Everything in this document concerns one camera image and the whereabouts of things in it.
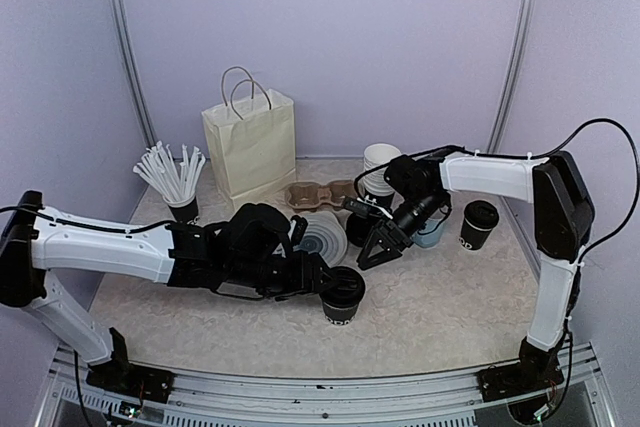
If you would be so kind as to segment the brown cardboard cup carrier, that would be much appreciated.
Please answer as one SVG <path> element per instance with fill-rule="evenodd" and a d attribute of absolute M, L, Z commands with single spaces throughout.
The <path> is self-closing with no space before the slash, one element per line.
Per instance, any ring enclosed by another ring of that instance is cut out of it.
<path fill-rule="evenodd" d="M 352 180 L 334 180 L 327 184 L 294 182 L 284 191 L 286 204 L 295 211 L 317 211 L 325 207 L 341 210 L 347 197 L 356 197 Z"/>

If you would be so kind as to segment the black paper coffee cup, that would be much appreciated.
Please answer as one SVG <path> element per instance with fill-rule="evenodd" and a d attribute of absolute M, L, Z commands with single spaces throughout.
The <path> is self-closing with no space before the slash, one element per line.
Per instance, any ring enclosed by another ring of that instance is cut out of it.
<path fill-rule="evenodd" d="M 464 219 L 458 240 L 464 249 L 478 251 L 485 245 L 492 232 L 493 228 L 478 227 L 469 220 Z"/>
<path fill-rule="evenodd" d="M 326 320 L 332 325 L 345 326 L 353 321 L 359 304 L 356 303 L 347 307 L 338 307 L 323 301 L 322 308 Z"/>

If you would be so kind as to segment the cream paper bag with handles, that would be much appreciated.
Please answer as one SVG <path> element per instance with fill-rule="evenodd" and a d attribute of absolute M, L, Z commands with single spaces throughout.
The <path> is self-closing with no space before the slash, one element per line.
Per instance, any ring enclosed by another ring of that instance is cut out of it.
<path fill-rule="evenodd" d="M 214 180 L 237 211 L 297 179 L 294 101 L 245 78 L 201 112 Z"/>

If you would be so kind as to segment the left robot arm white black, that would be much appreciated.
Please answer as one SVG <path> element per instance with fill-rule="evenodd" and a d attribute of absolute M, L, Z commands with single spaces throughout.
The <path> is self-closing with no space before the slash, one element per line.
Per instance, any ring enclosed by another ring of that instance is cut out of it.
<path fill-rule="evenodd" d="M 95 322 L 66 292 L 57 269 L 79 269 L 217 292 L 224 284 L 253 290 L 257 300 L 323 294 L 339 285 L 317 253 L 294 248 L 305 222 L 267 204 L 246 204 L 231 219 L 197 226 L 147 226 L 69 215 L 27 191 L 8 208 L 1 234 L 1 302 L 27 310 L 72 346 L 121 392 L 140 381 L 124 338 Z"/>

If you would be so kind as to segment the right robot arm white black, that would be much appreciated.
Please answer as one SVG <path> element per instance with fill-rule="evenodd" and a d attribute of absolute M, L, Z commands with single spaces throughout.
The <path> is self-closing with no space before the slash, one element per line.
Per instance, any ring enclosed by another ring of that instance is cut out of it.
<path fill-rule="evenodd" d="M 595 212 L 569 327 L 576 343 L 592 343 L 608 355 L 613 337 L 635 338 L 624 314 L 636 304 L 615 297 L 623 290 L 621 275 L 634 270 L 619 255 L 629 250 L 639 225 L 639 133 L 623 120 L 589 121 L 554 149 L 574 155 Z M 457 159 L 479 161 L 472 151 L 450 146 L 414 156 L 414 168 L 428 171 L 435 193 L 407 185 L 376 197 L 375 220 L 395 224 L 396 239 L 370 234 L 357 252 L 356 264 L 373 286 L 366 323 L 376 331 L 381 358 L 404 353 L 407 372 L 515 357 L 538 294 L 549 291 L 538 276 L 543 202 L 531 183 L 545 155 L 520 150 L 502 156 L 482 190 L 447 180 Z"/>

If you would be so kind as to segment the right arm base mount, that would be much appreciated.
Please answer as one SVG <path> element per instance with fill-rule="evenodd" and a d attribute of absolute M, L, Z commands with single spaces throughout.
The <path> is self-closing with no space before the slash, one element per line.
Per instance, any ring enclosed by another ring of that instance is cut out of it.
<path fill-rule="evenodd" d="M 558 364 L 551 370 L 538 375 L 526 373 L 519 363 L 491 366 L 476 374 L 484 402 L 502 400 L 550 388 L 564 382 L 564 375 Z"/>

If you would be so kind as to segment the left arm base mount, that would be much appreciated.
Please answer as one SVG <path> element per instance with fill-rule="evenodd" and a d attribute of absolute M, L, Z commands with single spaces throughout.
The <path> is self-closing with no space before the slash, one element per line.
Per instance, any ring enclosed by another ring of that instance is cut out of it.
<path fill-rule="evenodd" d="M 136 364 L 105 363 L 89 367 L 88 385 L 105 391 L 166 404 L 174 382 L 171 371 Z"/>

